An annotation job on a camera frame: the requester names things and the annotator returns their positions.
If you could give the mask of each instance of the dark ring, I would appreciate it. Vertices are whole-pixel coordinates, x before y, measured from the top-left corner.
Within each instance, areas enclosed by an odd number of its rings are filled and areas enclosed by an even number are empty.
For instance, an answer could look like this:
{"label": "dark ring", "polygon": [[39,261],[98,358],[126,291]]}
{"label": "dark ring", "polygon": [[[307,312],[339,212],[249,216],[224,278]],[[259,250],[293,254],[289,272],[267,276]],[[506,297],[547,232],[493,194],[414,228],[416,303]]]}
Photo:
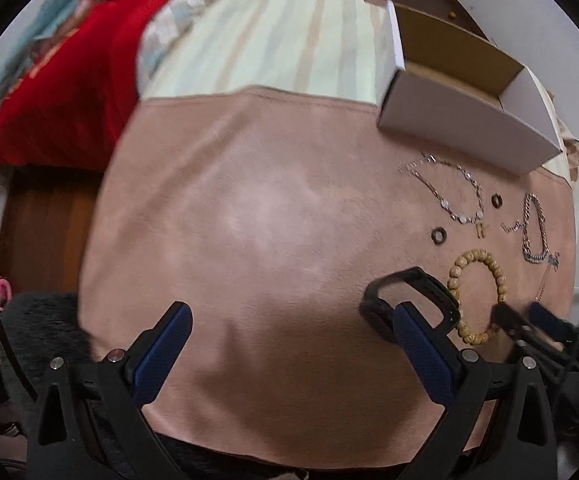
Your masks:
{"label": "dark ring", "polygon": [[496,193],[495,195],[492,195],[492,205],[496,208],[496,209],[500,209],[503,206],[503,197],[501,195],[499,195],[498,193]]}
{"label": "dark ring", "polygon": [[447,231],[442,227],[436,227],[436,229],[431,232],[431,241],[434,242],[434,245],[442,245],[445,243],[445,240],[447,240]]}

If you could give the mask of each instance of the wooden bead bracelet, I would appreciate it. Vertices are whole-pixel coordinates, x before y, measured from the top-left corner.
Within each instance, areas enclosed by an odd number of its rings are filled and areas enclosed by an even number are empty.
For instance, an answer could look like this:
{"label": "wooden bead bracelet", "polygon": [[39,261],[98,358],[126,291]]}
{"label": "wooden bead bracelet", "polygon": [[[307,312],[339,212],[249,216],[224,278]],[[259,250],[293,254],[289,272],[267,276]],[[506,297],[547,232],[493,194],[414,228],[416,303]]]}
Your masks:
{"label": "wooden bead bracelet", "polygon": [[458,335],[460,335],[463,338],[463,341],[468,345],[476,346],[487,343],[491,338],[493,338],[496,332],[498,332],[500,327],[492,325],[485,332],[475,334],[471,331],[464,320],[465,314],[462,307],[460,307],[460,290],[458,288],[458,279],[460,278],[463,269],[465,269],[465,267],[467,267],[472,262],[482,262],[492,272],[492,275],[496,280],[499,303],[507,301],[507,285],[501,267],[499,267],[492,254],[488,253],[484,249],[474,249],[473,251],[467,251],[461,254],[454,262],[454,266],[449,270],[447,288],[449,289],[449,292],[452,294],[452,296],[456,298],[459,305],[458,311],[460,313],[460,321],[456,327],[458,330]]}

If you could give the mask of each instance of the silver chain necklace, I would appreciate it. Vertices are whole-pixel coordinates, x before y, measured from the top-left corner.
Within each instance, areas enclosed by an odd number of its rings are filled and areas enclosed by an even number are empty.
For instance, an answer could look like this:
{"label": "silver chain necklace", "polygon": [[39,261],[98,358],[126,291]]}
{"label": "silver chain necklace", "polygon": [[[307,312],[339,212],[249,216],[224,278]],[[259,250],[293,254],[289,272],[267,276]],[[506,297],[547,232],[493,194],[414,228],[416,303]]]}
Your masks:
{"label": "silver chain necklace", "polygon": [[[538,227],[540,228],[540,240],[543,244],[543,251],[540,254],[534,254],[531,251],[531,247],[529,245],[529,234],[527,233],[527,226],[529,224],[529,210],[531,208],[531,204],[534,204],[536,208],[536,213],[538,215]],[[501,227],[507,234],[513,233],[518,231],[519,229],[523,229],[523,257],[526,261],[531,264],[539,264],[544,261],[549,253],[549,248],[547,247],[547,232],[545,231],[545,215],[543,213],[543,206],[540,205],[540,200],[538,197],[531,193],[525,193],[525,200],[523,203],[523,221],[522,223],[516,220],[516,224],[512,227],[506,227],[505,224],[501,224]]]}
{"label": "silver chain necklace", "polygon": [[[441,203],[441,207],[448,212],[452,220],[460,222],[461,224],[476,224],[480,222],[483,219],[483,216],[485,215],[485,211],[483,210],[483,193],[480,184],[477,183],[476,180],[474,180],[472,174],[468,172],[465,168],[463,168],[463,166],[461,166],[460,164],[454,164],[448,160],[439,160],[433,155],[425,155],[425,153],[423,153],[423,156],[425,158],[422,158],[421,160],[415,160],[413,162],[408,162],[406,165],[401,167],[400,173],[407,173],[412,176],[415,176],[418,180],[420,180],[423,184],[425,184],[427,189],[429,189],[432,192],[432,194],[436,197],[436,199]],[[474,186],[474,189],[476,189],[476,197],[478,199],[478,210],[476,211],[473,217],[454,213],[453,209],[449,205],[448,200],[443,198],[441,193],[439,193],[439,191],[431,184],[431,182],[429,182],[429,180],[427,180],[415,169],[422,164],[442,164],[443,166],[447,166],[449,168],[453,168],[454,170],[458,170],[463,174],[465,180],[468,181],[472,186]]]}

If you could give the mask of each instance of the rhinestone chain bracelet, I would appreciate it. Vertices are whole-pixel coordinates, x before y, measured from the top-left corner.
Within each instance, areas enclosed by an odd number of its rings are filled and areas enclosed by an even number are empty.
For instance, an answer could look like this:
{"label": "rhinestone chain bracelet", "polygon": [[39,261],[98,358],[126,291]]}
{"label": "rhinestone chain bracelet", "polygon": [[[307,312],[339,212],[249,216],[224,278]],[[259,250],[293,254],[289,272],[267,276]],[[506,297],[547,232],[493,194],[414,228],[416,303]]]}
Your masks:
{"label": "rhinestone chain bracelet", "polygon": [[[463,174],[465,180],[468,181],[472,186],[474,186],[474,189],[476,189],[476,197],[478,199],[478,210],[476,211],[476,213],[472,218],[465,215],[458,215],[454,213],[453,209],[449,205],[448,200],[443,198],[441,193],[439,193],[439,191],[431,184],[431,182],[415,169],[416,167],[426,163],[442,164],[443,166],[447,166],[454,170],[458,170]],[[441,203],[441,207],[448,212],[452,220],[460,222],[461,224],[476,224],[477,222],[483,219],[485,211],[483,209],[483,191],[481,189],[481,186],[479,183],[477,183],[472,174],[465,168],[463,168],[463,166],[461,166],[460,164],[454,164],[448,160],[439,160],[433,155],[425,155],[425,158],[422,158],[421,160],[408,162],[406,165],[401,167],[400,171],[401,173],[405,172],[412,176],[415,176],[418,180],[420,180],[423,184],[425,184],[425,187],[427,187],[427,189],[429,189],[431,193],[436,197],[436,199]]]}

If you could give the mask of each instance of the white cardboard box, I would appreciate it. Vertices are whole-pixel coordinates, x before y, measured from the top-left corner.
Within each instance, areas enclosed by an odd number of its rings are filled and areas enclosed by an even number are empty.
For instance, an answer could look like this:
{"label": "white cardboard box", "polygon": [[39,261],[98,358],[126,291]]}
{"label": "white cardboard box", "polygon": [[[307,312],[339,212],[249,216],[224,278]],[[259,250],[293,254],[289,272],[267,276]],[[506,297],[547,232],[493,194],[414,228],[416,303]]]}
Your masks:
{"label": "white cardboard box", "polygon": [[531,71],[463,28],[387,2],[377,94],[381,131],[433,140],[517,175],[561,153]]}

